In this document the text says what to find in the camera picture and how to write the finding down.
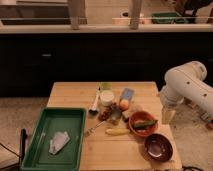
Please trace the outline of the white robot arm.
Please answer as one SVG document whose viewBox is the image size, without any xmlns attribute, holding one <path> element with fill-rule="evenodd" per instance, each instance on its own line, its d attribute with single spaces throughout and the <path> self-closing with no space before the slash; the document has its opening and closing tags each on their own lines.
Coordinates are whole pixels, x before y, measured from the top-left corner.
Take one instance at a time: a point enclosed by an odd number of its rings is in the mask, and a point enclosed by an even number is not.
<svg viewBox="0 0 213 171">
<path fill-rule="evenodd" d="M 204 83 L 206 76 L 207 69 L 199 61 L 187 62 L 169 69 L 164 76 L 165 85 L 159 93 L 163 108 L 175 107 L 187 98 L 204 111 L 204 121 L 212 122 L 213 87 Z"/>
</svg>

